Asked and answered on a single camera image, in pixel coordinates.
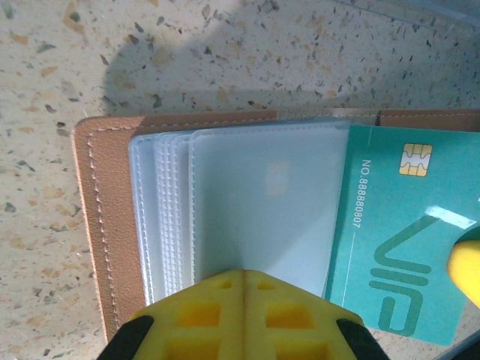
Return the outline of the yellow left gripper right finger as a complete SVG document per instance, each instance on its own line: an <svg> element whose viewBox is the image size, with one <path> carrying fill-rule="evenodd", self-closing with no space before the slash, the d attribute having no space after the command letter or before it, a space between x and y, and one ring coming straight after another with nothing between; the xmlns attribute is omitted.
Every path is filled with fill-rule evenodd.
<svg viewBox="0 0 480 360"><path fill-rule="evenodd" d="M362 318L260 271L244 271L245 359L387 359Z"/></svg>

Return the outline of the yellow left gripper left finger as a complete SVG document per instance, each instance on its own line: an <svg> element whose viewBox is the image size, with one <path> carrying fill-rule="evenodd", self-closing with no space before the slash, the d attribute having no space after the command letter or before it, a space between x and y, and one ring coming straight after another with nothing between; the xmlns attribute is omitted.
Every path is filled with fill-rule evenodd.
<svg viewBox="0 0 480 360"><path fill-rule="evenodd" d="M99 359L243 359L245 271L226 271L137 311Z"/></svg>

